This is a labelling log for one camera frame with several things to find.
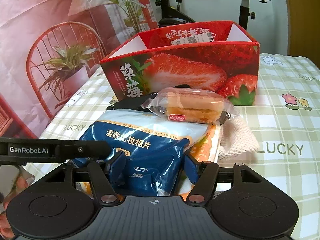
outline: cotton pad package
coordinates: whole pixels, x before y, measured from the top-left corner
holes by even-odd
[[[183,160],[183,151],[207,132],[208,125],[171,122],[134,110],[105,111],[80,140],[105,140],[109,160],[123,150],[125,167],[112,184],[121,195],[169,195]],[[84,159],[74,160],[79,166]]]

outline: bunny print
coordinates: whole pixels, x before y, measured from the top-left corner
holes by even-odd
[[[268,57],[261,56],[263,58],[264,62],[273,66],[274,64],[282,65],[282,62],[277,60],[275,57],[272,57],[271,55],[268,55]]]
[[[69,99],[69,101],[66,103],[66,106],[73,106],[79,100],[80,97],[87,93],[87,91],[83,92],[83,89],[81,89],[72,98]]]

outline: flower print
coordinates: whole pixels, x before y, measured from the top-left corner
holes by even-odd
[[[291,94],[282,95],[282,97],[285,99],[285,102],[287,104],[296,105],[297,104],[297,98],[292,96]]]
[[[302,106],[309,106],[308,101],[306,99],[300,98],[298,101]]]
[[[109,102],[109,104],[114,104],[114,103],[116,103],[116,102],[118,102],[118,99],[117,99],[116,96],[113,96],[112,99],[111,99],[111,101]]]

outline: qr code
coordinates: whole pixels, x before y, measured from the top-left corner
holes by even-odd
[[[187,39],[189,43],[197,43],[197,39],[195,36],[188,37]]]

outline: black metal bracket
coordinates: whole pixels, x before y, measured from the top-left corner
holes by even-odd
[[[188,23],[196,22],[194,19],[190,18],[183,12],[178,11],[176,8],[170,6],[169,0],[161,0],[161,13],[162,19],[165,18],[179,18],[187,21]]]
[[[0,138],[0,165],[63,163],[68,159],[109,156],[106,141]]]

